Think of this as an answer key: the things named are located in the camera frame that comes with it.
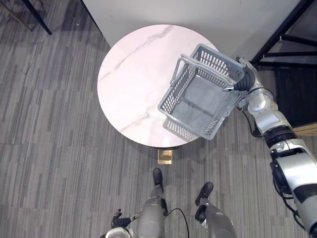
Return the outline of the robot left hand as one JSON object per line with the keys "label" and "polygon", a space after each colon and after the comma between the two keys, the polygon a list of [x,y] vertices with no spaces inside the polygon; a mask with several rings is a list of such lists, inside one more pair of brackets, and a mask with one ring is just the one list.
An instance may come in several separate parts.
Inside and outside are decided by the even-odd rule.
{"label": "robot left hand", "polygon": [[113,218],[112,218],[112,221],[111,221],[111,228],[114,229],[114,228],[119,228],[119,227],[122,227],[122,228],[125,228],[127,227],[130,223],[131,223],[131,219],[130,217],[121,217],[122,213],[121,213],[121,209],[117,209]]}

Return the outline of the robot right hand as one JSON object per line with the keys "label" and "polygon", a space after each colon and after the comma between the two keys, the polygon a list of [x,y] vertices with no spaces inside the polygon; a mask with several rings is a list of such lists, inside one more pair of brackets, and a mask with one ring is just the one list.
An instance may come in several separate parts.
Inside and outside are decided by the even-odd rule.
{"label": "robot right hand", "polygon": [[244,76],[235,85],[235,91],[250,91],[256,80],[256,69],[244,57],[237,56],[236,61],[243,66]]}

